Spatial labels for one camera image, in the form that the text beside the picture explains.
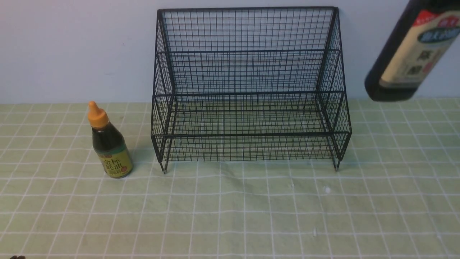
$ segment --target black bottle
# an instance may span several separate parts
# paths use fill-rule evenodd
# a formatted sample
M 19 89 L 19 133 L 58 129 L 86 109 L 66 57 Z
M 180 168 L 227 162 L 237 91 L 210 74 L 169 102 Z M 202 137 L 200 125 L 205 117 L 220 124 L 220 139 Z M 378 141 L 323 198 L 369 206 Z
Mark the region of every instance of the black bottle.
M 123 178 L 133 169 L 123 135 L 110 123 L 109 117 L 94 101 L 90 101 L 88 120 L 92 127 L 92 145 L 104 171 L 112 178 Z
M 460 33 L 460 0 L 410 0 L 368 73 L 374 101 L 410 99 Z

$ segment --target dark bottle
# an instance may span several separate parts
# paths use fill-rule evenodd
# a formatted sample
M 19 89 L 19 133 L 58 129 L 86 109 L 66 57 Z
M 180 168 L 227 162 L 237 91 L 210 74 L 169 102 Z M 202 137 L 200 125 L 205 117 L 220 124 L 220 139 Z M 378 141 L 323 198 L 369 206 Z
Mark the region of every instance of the dark bottle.
M 374 101 L 410 99 L 460 33 L 460 0 L 410 0 L 368 73 Z
M 123 178 L 133 165 L 123 135 L 110 123 L 109 117 L 94 101 L 89 102 L 88 120 L 92 127 L 92 145 L 105 172 L 112 178 Z

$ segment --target wire rack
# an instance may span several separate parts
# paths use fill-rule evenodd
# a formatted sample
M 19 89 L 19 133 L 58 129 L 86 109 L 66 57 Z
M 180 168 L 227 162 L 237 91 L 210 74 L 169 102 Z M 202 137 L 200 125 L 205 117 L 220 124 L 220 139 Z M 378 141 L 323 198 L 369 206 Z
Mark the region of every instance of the wire rack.
M 332 159 L 351 137 L 336 7 L 162 9 L 152 142 L 170 160 Z

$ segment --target yellow label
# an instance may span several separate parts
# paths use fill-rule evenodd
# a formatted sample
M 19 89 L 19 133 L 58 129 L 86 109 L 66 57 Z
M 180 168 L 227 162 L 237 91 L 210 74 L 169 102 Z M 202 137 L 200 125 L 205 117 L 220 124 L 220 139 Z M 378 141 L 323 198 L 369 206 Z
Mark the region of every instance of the yellow label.
M 124 146 L 110 153 L 98 153 L 105 172 L 113 178 L 124 177 L 129 174 L 133 168 L 128 149 Z
M 460 33 L 460 11 L 421 11 L 391 59 L 380 84 L 418 87 Z

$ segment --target metal wire grid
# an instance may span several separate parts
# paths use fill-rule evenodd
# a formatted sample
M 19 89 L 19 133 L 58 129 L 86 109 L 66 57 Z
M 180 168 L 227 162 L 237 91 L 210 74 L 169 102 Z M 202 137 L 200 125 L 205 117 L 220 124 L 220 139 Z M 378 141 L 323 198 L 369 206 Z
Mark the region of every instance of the metal wire grid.
M 157 159 L 163 170 L 170 159 L 340 162 L 343 77 L 336 8 L 159 10 Z

